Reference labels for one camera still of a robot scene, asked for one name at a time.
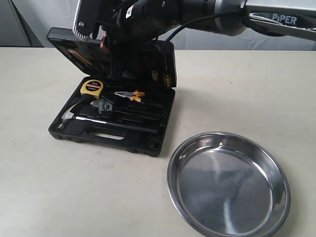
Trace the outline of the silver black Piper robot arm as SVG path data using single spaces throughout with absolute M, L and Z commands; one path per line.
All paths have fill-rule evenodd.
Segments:
M 316 39 L 313 0 L 103 0 L 98 20 L 106 32 L 113 74 L 121 74 L 136 48 L 185 28 L 237 36 L 250 28 L 271 37 Z

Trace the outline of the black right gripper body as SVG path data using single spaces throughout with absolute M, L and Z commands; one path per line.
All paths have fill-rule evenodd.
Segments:
M 155 43 L 160 48 L 156 66 L 163 75 L 162 54 L 166 56 L 166 53 L 157 40 L 180 24 L 182 6 L 180 0 L 102 0 L 98 22 L 109 39 L 110 69 L 107 75 L 120 78 L 135 54 L 147 44 L 155 49 Z

